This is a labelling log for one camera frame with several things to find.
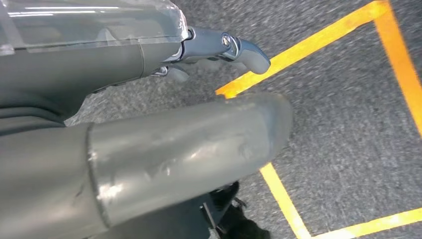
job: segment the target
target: orange tape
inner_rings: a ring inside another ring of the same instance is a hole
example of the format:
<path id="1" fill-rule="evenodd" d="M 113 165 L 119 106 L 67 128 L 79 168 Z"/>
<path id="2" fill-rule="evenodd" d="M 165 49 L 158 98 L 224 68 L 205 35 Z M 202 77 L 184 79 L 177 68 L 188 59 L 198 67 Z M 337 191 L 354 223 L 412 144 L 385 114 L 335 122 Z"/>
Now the orange tape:
<path id="1" fill-rule="evenodd" d="M 327 26 L 321 31 L 273 57 L 271 59 L 271 67 L 266 73 L 257 75 L 252 72 L 248 72 L 227 85 L 219 88 L 215 93 L 217 95 L 225 95 L 226 98 L 235 97 L 237 94 L 273 76 L 286 67 L 344 37 L 357 27 L 379 17 L 386 12 L 387 5 L 388 3 L 384 0 L 373 1 L 365 5 L 364 7 L 350 13 L 337 22 Z"/>
<path id="2" fill-rule="evenodd" d="M 342 38 L 357 27 L 373 20 L 375 21 L 381 41 L 390 59 L 410 112 L 415 120 L 415 124 L 419 133 L 422 135 L 422 87 L 407 52 L 391 5 L 387 0 L 376 0 L 369 3 L 273 57 L 271 59 L 271 67 L 265 74 L 256 75 L 248 72 L 219 88 L 215 93 L 217 95 L 224 95 L 226 98 L 233 98 L 237 94 Z M 273 165 L 270 163 L 263 167 L 261 174 L 296 237 L 298 239 L 312 238 Z M 420 221 L 422 221 L 422 208 L 357 224 L 313 238 L 352 239 Z"/>
<path id="3" fill-rule="evenodd" d="M 376 18 L 374 22 L 416 127 L 422 136 L 422 87 L 394 17 L 393 9 L 389 4 L 387 13 Z"/>

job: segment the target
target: yellow line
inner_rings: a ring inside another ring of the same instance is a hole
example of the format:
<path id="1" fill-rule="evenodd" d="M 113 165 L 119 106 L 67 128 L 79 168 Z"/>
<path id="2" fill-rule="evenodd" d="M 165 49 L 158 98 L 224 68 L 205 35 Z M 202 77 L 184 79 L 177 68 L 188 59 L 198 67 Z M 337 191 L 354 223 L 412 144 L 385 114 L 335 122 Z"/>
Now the yellow line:
<path id="1" fill-rule="evenodd" d="M 261 168 L 261 174 L 270 187 L 271 193 L 280 206 L 284 217 L 286 218 L 296 237 L 298 239 L 310 239 L 311 235 L 309 234 L 308 229 L 306 229 L 298 211 L 296 211 L 296 208 L 293 205 L 289 195 L 287 194 L 286 189 L 281 183 L 281 180 L 278 177 L 273 165 L 269 163 Z"/>
<path id="2" fill-rule="evenodd" d="M 422 221 L 422 208 L 324 233 L 313 239 L 352 239 Z"/>
<path id="3" fill-rule="evenodd" d="M 266 73 L 256 75 L 252 72 L 248 72 L 219 88 L 215 93 L 217 95 L 225 95 L 227 99 L 235 97 L 237 94 L 278 73 L 295 62 L 302 60 L 306 56 L 342 38 L 357 27 L 379 17 L 386 11 L 386 4 L 388 3 L 384 0 L 378 0 L 365 5 L 273 57 L 271 59 L 271 67 Z"/>
<path id="4" fill-rule="evenodd" d="M 387 0 L 373 1 L 275 56 L 271 59 L 271 67 L 265 74 L 256 75 L 248 72 L 219 88 L 215 93 L 233 98 L 372 20 L 375 21 L 396 78 L 422 136 L 422 87 Z M 261 174 L 296 237 L 312 238 L 273 165 L 269 163 L 263 167 Z M 328 232 L 313 239 L 352 239 L 420 221 L 422 221 L 422 208 Z"/>
<path id="5" fill-rule="evenodd" d="M 375 26 L 416 127 L 422 136 L 421 83 L 400 33 L 393 9 L 388 1 L 386 3 L 387 11 L 374 19 Z M 416 222 L 422 222 L 422 208 L 321 234 L 314 237 L 314 239 L 352 239 Z"/>
<path id="6" fill-rule="evenodd" d="M 422 136 L 422 87 L 390 4 L 387 5 L 386 14 L 374 22 L 416 127 Z"/>

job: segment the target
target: bolt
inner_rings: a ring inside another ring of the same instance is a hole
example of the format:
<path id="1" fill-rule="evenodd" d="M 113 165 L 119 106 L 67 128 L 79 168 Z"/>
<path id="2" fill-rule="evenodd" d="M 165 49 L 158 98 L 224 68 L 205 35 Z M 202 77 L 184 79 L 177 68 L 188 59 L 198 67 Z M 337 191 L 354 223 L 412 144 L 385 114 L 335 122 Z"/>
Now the bolt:
<path id="1" fill-rule="evenodd" d="M 223 45 L 225 47 L 229 47 L 230 46 L 230 37 L 227 35 L 223 35 L 223 38 L 221 39 L 221 41 L 223 42 Z"/>

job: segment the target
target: gray carpet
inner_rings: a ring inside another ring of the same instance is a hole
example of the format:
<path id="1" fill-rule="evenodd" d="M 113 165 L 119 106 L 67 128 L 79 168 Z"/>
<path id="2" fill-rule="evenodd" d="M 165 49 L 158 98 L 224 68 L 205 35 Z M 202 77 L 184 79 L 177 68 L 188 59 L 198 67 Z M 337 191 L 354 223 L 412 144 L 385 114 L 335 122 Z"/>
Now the gray carpet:
<path id="1" fill-rule="evenodd" d="M 227 30 L 275 56 L 368 0 L 175 0 L 191 25 Z M 422 75 L 422 4 L 394 0 Z M 192 66 L 189 81 L 146 78 L 88 98 L 67 121 L 102 122 L 215 98 L 240 76 L 228 66 Z M 422 140 L 372 23 L 288 67 L 248 92 L 285 94 L 295 112 L 289 146 L 274 165 L 311 235 L 422 207 Z M 247 215 L 275 239 L 290 227 L 258 173 L 241 180 Z M 364 236 L 419 239 L 422 224 Z"/>

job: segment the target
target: clear plastic cover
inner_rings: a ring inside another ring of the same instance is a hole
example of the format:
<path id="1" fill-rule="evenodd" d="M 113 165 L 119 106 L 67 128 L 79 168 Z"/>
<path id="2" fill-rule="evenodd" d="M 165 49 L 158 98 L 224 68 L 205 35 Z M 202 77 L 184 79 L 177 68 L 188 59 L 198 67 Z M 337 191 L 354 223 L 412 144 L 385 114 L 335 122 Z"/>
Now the clear plastic cover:
<path id="1" fill-rule="evenodd" d="M 182 11 L 169 0 L 0 0 L 0 55 L 181 42 Z"/>

